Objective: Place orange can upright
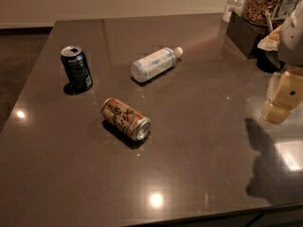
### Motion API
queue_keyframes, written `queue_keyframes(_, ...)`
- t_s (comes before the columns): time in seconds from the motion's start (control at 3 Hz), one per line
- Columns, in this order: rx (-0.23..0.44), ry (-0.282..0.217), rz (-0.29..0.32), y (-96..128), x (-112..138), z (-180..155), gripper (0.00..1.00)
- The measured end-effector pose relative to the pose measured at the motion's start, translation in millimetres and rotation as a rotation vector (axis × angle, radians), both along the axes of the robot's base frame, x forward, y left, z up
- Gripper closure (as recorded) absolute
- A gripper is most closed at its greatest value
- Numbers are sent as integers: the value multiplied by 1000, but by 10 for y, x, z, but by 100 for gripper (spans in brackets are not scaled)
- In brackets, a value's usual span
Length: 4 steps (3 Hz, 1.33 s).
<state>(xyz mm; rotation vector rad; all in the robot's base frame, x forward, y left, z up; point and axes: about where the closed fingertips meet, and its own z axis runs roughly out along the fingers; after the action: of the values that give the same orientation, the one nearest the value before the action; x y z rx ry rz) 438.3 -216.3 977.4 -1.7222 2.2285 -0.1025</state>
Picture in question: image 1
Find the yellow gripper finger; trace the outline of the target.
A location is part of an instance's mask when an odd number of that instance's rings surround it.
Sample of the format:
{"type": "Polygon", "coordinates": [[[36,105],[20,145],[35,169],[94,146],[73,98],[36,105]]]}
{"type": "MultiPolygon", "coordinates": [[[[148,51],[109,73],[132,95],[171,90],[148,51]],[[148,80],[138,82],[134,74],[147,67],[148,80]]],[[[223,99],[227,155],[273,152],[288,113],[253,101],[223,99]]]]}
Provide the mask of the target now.
{"type": "Polygon", "coordinates": [[[293,67],[274,73],[269,81],[263,118],[273,124],[283,123],[303,101],[303,68],[293,67]]]}

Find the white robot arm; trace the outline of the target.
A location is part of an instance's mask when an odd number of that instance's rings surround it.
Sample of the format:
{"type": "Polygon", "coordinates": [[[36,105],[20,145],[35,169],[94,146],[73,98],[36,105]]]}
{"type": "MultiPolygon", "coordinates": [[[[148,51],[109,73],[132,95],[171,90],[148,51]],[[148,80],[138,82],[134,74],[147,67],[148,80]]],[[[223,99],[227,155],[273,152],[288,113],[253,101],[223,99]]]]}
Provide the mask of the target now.
{"type": "Polygon", "coordinates": [[[303,101],[303,1],[282,25],[277,56],[285,67],[270,79],[263,118],[281,124],[303,101]]]}

